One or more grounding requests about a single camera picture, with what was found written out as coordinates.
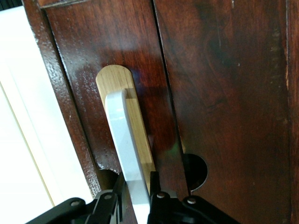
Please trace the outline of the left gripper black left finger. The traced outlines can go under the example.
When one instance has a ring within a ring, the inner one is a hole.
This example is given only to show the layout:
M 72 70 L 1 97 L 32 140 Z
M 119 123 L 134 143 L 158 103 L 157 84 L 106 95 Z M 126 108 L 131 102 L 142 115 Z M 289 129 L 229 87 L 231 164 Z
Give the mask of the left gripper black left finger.
M 112 189 L 96 195 L 92 202 L 73 197 L 30 220 L 29 224 L 119 224 L 123 220 L 122 194 L 126 187 L 120 173 Z

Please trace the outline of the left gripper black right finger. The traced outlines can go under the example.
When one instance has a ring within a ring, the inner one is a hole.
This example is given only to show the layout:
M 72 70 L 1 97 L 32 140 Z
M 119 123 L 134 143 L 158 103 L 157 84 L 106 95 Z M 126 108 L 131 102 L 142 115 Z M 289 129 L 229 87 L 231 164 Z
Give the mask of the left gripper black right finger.
M 182 201 L 162 191 L 159 173 L 150 173 L 149 224 L 237 224 L 238 221 L 200 196 Z

